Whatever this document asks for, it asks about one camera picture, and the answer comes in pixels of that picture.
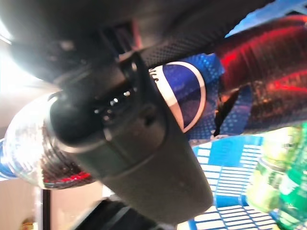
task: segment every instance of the green bottle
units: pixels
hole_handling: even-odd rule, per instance
[[[277,225],[293,230],[307,220],[307,123],[303,124],[298,155],[279,187],[280,211]]]

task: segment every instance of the wall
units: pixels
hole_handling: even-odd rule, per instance
[[[35,188],[20,180],[0,182],[0,229],[19,230],[35,215]]]
[[[99,182],[82,187],[52,191],[51,230],[68,230],[102,199]]]

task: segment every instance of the green soda bottle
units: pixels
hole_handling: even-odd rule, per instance
[[[247,188],[247,202],[269,213],[279,207],[279,186],[296,156],[301,127],[285,127],[264,134],[263,156]]]
[[[293,230],[307,220],[307,123],[303,124],[298,156],[280,185],[280,211],[277,225]]]

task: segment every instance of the blue bottle label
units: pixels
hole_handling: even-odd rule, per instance
[[[244,131],[252,106],[249,86],[239,91],[218,136],[215,114],[220,77],[224,68],[216,54],[198,54],[150,70],[160,93],[192,145],[239,135]]]

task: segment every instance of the blue basket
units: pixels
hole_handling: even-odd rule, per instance
[[[262,155],[261,136],[230,137],[195,147],[214,206],[189,221],[190,230],[271,230],[273,218],[246,202],[250,177]]]

